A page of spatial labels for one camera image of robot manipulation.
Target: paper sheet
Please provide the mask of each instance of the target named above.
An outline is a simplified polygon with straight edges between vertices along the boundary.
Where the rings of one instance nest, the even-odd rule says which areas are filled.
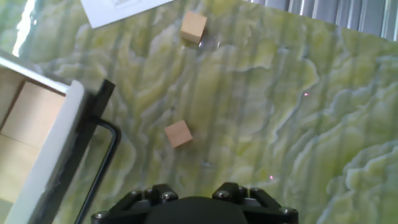
[[[80,0],[92,28],[133,16],[173,0]]]

